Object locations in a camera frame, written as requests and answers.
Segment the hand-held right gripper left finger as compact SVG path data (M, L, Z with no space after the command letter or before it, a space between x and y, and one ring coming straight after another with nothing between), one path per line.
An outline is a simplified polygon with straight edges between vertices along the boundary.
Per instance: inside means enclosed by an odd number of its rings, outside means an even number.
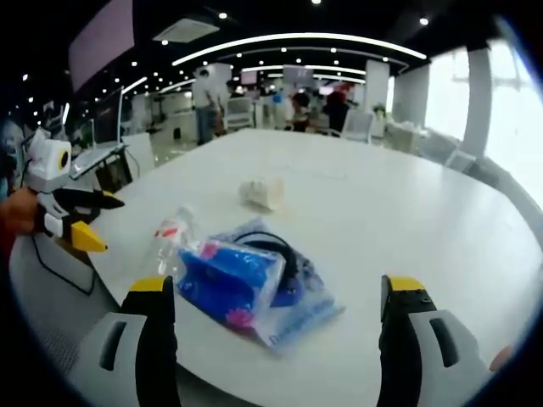
M82 339L70 384L91 406L177 406L174 327L172 278L135 282Z

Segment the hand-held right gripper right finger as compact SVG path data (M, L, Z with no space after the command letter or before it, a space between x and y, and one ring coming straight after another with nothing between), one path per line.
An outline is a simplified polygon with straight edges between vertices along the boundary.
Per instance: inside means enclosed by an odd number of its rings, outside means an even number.
M380 406L463 406L490 378L475 336L412 277L381 280Z

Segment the person's left hand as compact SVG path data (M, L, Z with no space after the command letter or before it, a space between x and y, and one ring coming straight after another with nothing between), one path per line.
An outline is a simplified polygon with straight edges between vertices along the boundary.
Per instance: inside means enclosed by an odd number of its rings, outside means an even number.
M1 202L1 238L29 234L35 229L36 193L22 187Z

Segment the person's right hand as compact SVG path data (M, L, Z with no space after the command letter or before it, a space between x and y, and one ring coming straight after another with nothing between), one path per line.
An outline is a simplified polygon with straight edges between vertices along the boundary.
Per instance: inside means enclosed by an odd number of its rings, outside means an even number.
M505 348L503 348L491 361L489 370L490 371L498 371L500 368L506 364L506 362L509 360L511 354L513 351L512 345L507 345Z

